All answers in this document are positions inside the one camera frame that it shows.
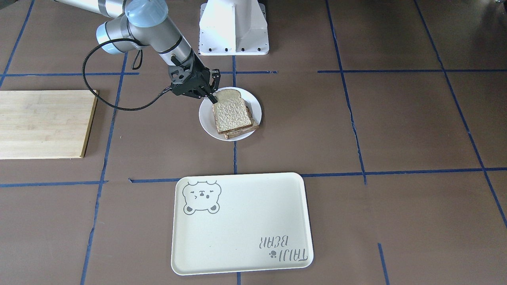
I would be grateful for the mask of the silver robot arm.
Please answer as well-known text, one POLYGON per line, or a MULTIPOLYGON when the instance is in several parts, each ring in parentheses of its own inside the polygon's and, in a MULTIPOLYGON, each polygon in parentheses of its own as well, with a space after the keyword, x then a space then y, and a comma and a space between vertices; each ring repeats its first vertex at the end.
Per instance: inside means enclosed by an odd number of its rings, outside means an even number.
POLYGON ((194 52, 168 15, 164 0, 65 0, 64 4, 109 17, 96 30, 98 46, 110 54, 137 50, 142 63, 143 49, 152 47, 168 65, 170 85, 161 95, 172 92, 217 103, 214 93, 219 70, 210 70, 194 52))

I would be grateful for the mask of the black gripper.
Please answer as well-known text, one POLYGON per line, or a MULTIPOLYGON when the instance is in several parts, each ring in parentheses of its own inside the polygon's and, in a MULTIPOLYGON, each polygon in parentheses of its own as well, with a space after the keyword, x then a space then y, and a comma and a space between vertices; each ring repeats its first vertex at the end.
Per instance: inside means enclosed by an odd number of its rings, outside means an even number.
POLYGON ((219 69, 210 70, 193 51, 185 61, 179 61, 174 54, 170 60, 173 63, 169 66, 172 81, 170 90, 176 96, 184 95, 194 99, 207 97, 212 104, 218 103, 214 94, 221 79, 219 69))

